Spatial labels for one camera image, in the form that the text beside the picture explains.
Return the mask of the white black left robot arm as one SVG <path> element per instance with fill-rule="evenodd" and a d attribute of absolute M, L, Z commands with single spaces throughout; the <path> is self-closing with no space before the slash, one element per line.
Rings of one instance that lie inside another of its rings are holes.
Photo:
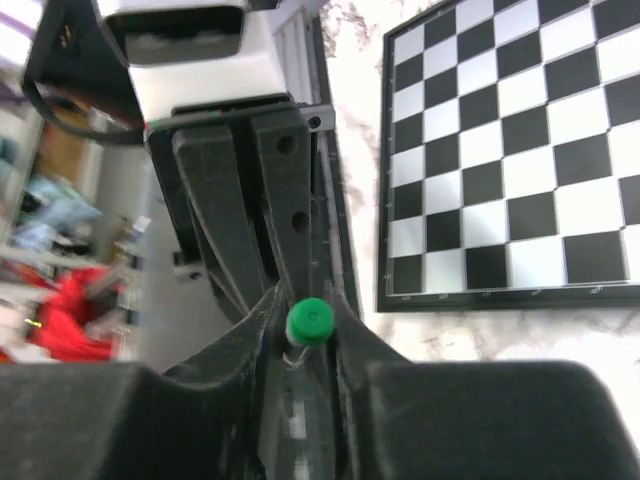
<path fill-rule="evenodd" d="M 295 101 L 271 32 L 272 1 L 46 1 L 30 15 L 14 67 L 48 121 L 42 89 L 123 125 L 107 145 L 142 146 L 182 256 L 239 314 L 273 285 L 312 291 L 317 135 L 333 108 Z"/>

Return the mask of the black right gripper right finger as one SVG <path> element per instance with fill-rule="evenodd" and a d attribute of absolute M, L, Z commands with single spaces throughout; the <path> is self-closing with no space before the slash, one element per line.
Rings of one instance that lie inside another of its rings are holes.
<path fill-rule="evenodd" d="M 332 364 L 338 479 L 635 479 L 609 393 L 567 361 L 415 363 L 337 288 Z"/>

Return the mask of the white green whiteboard marker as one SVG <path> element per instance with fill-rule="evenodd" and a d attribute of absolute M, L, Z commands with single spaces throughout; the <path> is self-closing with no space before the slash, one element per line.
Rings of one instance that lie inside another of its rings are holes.
<path fill-rule="evenodd" d="M 293 441 L 295 479 L 333 477 L 331 413 L 321 350 L 333 331 L 333 311 L 320 298 L 301 300 L 287 314 L 281 411 Z"/>

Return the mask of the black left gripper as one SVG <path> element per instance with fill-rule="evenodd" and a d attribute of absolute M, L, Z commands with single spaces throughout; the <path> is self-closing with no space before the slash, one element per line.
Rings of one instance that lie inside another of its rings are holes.
<path fill-rule="evenodd" d="M 185 264 L 227 280 L 244 312 L 280 280 L 309 295 L 317 137 L 330 107 L 288 96 L 182 109 L 145 140 Z"/>

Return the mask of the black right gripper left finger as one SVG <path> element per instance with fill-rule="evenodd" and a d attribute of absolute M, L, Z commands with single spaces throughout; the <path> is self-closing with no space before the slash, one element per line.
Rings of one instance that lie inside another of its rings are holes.
<path fill-rule="evenodd" d="M 286 295 L 271 288 L 166 374 L 134 363 L 1 369 L 5 479 L 270 479 Z"/>

